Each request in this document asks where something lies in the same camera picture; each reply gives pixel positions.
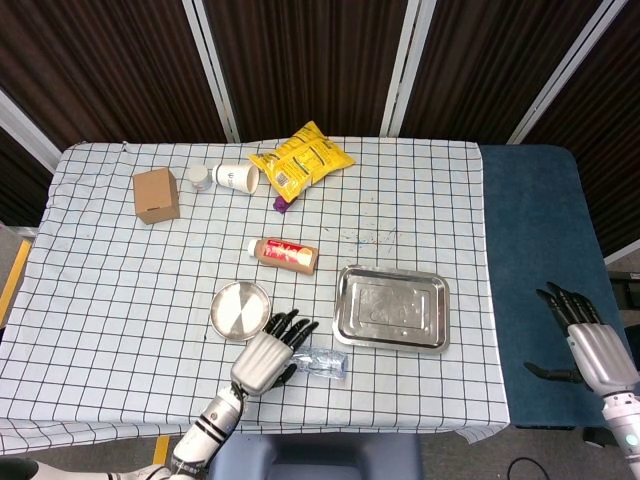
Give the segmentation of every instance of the robotic arm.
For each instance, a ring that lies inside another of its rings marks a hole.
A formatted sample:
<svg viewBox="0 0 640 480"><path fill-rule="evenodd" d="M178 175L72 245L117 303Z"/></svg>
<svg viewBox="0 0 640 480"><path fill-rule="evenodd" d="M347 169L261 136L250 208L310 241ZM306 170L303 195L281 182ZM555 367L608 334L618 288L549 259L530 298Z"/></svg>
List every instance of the robotic arm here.
<svg viewBox="0 0 640 480"><path fill-rule="evenodd" d="M295 373L296 366L287 367L287 362L318 326L304 319L285 333L297 314L293 310L274 315L242 351L231 368L231 386L218 393L176 445L171 480L204 478L211 460L238 425L245 398L280 387Z"/></svg>
<svg viewBox="0 0 640 480"><path fill-rule="evenodd" d="M635 478L640 480L640 401L633 392L640 375L618 334L602 323L589 299L551 282L547 286L552 293L544 290L537 293L562 329L577 369L549 371L529 362L524 365L546 380L584 381L602 397L602 415Z"/></svg>
<svg viewBox="0 0 640 480"><path fill-rule="evenodd" d="M39 462L0 459L0 478L25 480L203 480L218 450L233 433L248 396L281 387L296 371L287 366L293 353L318 326L303 319L289 330L298 310L271 317L231 368L231 385L223 388L173 451L171 470L152 465L131 473L72 473Z"/></svg>

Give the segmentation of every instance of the round metal lid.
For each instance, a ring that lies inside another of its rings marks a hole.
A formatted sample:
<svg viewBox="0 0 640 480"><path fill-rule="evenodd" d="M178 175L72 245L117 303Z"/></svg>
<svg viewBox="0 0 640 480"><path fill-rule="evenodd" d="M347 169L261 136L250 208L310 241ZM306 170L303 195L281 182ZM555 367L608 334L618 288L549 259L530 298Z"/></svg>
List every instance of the round metal lid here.
<svg viewBox="0 0 640 480"><path fill-rule="evenodd" d="M256 335L271 314L267 292L255 283L235 282L222 288L211 303L211 323L222 337L242 341Z"/></svg>

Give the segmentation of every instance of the metal plate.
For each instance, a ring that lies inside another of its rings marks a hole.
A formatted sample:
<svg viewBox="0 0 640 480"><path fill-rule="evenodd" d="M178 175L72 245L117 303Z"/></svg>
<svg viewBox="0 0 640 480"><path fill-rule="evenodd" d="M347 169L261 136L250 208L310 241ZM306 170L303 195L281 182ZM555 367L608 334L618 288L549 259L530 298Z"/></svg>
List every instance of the metal plate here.
<svg viewBox="0 0 640 480"><path fill-rule="evenodd" d="M255 283L235 282L215 294L211 323L220 336L233 341L248 340L266 325L271 300Z"/></svg>
<svg viewBox="0 0 640 480"><path fill-rule="evenodd" d="M346 267L333 333L349 345L441 352L449 344L449 286L432 273Z"/></svg>

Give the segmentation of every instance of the small white container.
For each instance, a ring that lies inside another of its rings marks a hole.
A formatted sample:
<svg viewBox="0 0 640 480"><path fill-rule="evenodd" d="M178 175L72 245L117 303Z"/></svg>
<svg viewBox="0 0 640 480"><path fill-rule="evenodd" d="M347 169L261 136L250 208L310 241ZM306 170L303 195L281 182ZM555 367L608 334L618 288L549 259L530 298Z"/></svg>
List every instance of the small white container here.
<svg viewBox="0 0 640 480"><path fill-rule="evenodd" d="M208 190L211 187L211 172L204 165L192 165L187 170L187 178L198 191Z"/></svg>

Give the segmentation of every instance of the small brown box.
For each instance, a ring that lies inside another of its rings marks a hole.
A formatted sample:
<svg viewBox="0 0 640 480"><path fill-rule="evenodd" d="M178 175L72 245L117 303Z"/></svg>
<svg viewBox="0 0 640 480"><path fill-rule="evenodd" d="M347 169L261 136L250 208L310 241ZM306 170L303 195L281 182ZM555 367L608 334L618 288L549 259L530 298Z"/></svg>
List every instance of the small brown box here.
<svg viewBox="0 0 640 480"><path fill-rule="evenodd" d="M136 215L144 223L180 218L176 179L167 167L133 176Z"/></svg>

